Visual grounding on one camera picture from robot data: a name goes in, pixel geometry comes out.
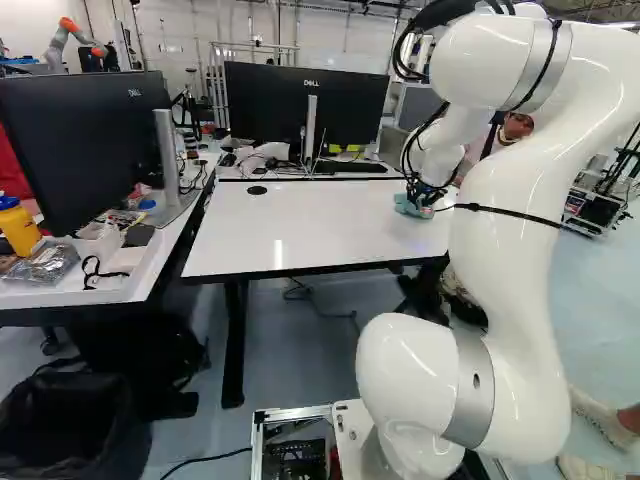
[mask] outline black bag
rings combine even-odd
[[[151,427],[138,419],[126,379],[41,370],[15,386],[0,404],[0,476],[140,478],[151,448]]]
[[[179,316],[143,310],[67,331],[92,371],[129,381],[142,420],[195,415],[198,394],[180,390],[202,366],[205,348]]]

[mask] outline black desk leg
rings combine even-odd
[[[247,323],[248,280],[226,282],[225,302],[229,328],[222,379],[222,408],[237,408],[244,403],[244,341]]]

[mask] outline plastic bag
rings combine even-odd
[[[134,480],[147,462],[150,428],[119,375],[36,373],[0,404],[0,477]]]
[[[31,257],[18,260],[0,278],[55,285],[79,261],[73,245],[46,242]]]

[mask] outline person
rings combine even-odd
[[[573,411],[587,419],[613,447],[627,451],[640,439],[640,403],[616,410],[573,385],[569,386],[569,396]],[[556,464],[567,480],[640,480],[640,475],[620,474],[567,454],[559,455]]]
[[[504,117],[504,124],[497,129],[491,140],[488,155],[528,137],[533,133],[534,127],[535,122],[531,116],[524,113],[507,113]],[[487,134],[491,134],[491,129],[487,130]],[[483,135],[474,142],[465,145],[464,159],[458,168],[458,175],[454,182],[457,186],[460,186],[469,170],[480,161],[486,142],[487,135]]]
[[[0,123],[0,190],[10,197],[18,197],[31,215],[40,213],[29,183]]]

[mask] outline ceiling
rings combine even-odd
[[[395,16],[400,8],[403,18],[413,17],[432,0],[298,0],[302,4],[334,6],[355,13]],[[537,1],[554,18],[591,23],[640,21],[640,0],[512,0]]]
[[[640,0],[543,0],[549,15],[582,22],[640,20]]]

